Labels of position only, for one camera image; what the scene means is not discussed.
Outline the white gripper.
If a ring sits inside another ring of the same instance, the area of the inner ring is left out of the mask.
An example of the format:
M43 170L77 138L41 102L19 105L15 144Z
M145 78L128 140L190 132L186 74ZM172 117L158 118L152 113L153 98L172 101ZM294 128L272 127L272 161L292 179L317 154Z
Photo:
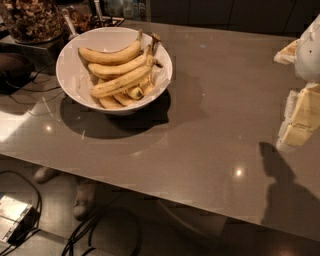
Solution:
M296 39L276 53L274 61L294 64L295 73L307 82L320 81L320 14ZM320 84L308 83L300 92L291 90L276 148L292 152L303 146L320 127Z

